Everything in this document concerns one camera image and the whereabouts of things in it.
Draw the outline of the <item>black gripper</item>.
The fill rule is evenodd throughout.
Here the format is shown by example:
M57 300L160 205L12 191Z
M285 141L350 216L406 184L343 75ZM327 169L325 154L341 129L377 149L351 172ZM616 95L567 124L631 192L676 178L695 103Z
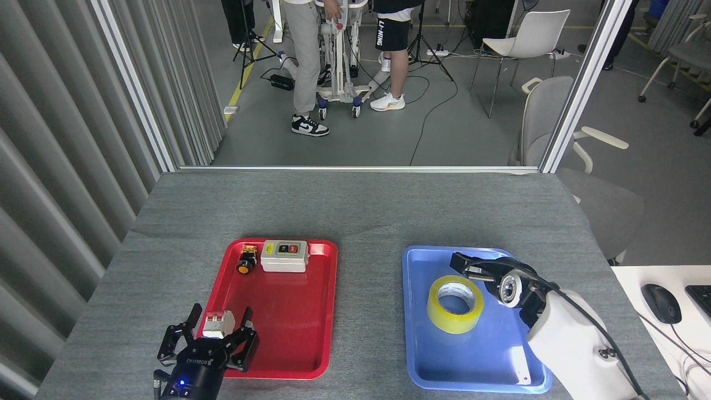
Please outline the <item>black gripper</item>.
M470 267L480 265L481 263L483 263L482 269L473 268L473 270L470 270ZM495 260L485 260L480 257L468 256L460 252L454 252L452 254L450 268L453 270L464 270L464 275L468 279L489 281L489 276L493 277L493 283L485 283L485 287L490 293L498 293L498 286L501 279L512 270L516 270L518 272L523 271L531 276L537 275L537 272L531 266L522 263L515 258L500 257Z
M184 349L176 357L175 349L183 338L190 345L194 340L193 330L202 314L202 306L196 302L188 318L180 324L168 325L158 349L157 359L163 366L175 364L162 399L216 399L226 369L246 373L251 366L259 336L252 322L252 307L247 306L239 328L222 339L223 350Z

